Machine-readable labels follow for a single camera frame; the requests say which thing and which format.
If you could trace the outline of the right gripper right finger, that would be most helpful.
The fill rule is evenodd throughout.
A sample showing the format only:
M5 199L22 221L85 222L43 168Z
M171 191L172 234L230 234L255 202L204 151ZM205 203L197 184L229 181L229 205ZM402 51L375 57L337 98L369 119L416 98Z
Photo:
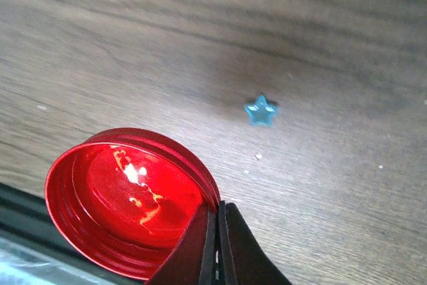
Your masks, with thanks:
M265 255L234 203L220 202L218 232L220 284L291 284Z

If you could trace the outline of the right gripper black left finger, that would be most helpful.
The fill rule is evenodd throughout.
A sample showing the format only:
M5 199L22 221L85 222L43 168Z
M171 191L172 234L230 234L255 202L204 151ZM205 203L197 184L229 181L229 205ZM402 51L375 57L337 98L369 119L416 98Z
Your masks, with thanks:
M197 208L166 261L147 284L213 284L216 256L216 214Z

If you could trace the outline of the red jar lid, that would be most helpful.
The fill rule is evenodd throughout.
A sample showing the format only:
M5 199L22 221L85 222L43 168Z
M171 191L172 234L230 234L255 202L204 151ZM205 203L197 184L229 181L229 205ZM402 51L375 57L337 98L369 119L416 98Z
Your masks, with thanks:
M82 255L116 274L148 280L218 187L191 151L138 128L99 132L67 150L45 181L49 215Z

